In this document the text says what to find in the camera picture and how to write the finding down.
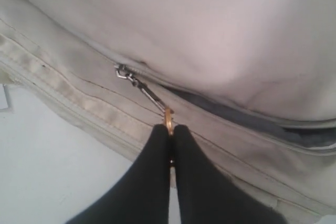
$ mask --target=key ring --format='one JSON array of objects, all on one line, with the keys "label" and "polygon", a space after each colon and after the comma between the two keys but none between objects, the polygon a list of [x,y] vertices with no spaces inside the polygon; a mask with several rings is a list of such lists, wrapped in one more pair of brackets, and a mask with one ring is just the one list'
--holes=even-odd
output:
[{"label": "key ring", "polygon": [[164,110],[164,125],[168,129],[169,136],[172,136],[174,134],[174,129],[172,120],[172,110],[169,107],[166,107]]}]

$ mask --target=canvas bag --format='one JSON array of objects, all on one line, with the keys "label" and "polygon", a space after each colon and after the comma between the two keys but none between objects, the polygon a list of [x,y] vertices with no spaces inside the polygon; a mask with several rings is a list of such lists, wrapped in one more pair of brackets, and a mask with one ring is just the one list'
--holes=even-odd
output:
[{"label": "canvas bag", "polygon": [[0,2],[1,68],[74,125],[136,157],[162,115],[116,77],[115,64],[127,64],[241,188],[292,223],[335,213],[332,141],[302,146],[176,95],[281,127],[332,129],[333,0]]}]

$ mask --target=white wall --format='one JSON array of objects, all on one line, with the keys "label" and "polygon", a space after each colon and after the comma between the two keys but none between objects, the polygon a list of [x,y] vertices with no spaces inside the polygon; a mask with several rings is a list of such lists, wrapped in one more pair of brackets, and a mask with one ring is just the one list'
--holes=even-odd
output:
[{"label": "white wall", "polygon": [[[10,87],[0,113],[0,224],[63,224],[103,195],[131,162]],[[176,190],[170,223],[180,223]],[[321,224],[336,223],[335,219]]]}]

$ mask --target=zipper slider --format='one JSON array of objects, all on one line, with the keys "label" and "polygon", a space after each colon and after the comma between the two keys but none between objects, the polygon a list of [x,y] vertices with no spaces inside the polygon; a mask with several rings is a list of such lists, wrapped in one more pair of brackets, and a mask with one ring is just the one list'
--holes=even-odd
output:
[{"label": "zipper slider", "polygon": [[150,88],[148,88],[147,84],[135,77],[134,73],[126,65],[116,65],[115,68],[117,77],[129,80],[132,85],[140,89],[140,91],[151,100],[163,114],[166,114],[166,109],[169,109],[171,113],[174,113]]}]

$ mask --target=bag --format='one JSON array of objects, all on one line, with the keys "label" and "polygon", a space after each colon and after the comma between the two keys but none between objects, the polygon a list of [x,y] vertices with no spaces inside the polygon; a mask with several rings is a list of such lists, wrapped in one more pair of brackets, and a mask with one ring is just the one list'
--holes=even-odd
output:
[{"label": "bag", "polygon": [[0,68],[134,160],[174,110],[291,223],[335,214],[334,0],[0,0]]}]

